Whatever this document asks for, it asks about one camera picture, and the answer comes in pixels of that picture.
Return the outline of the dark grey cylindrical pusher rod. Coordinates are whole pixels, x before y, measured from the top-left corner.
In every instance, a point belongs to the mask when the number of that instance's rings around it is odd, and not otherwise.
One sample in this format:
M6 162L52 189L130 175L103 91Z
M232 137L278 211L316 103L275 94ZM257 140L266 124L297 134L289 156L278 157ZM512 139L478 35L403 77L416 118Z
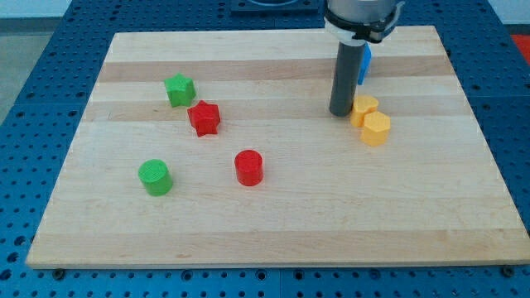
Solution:
M339 43L329 104L329 111L336 117L348 116L353 108L364 50L365 44L347 46Z

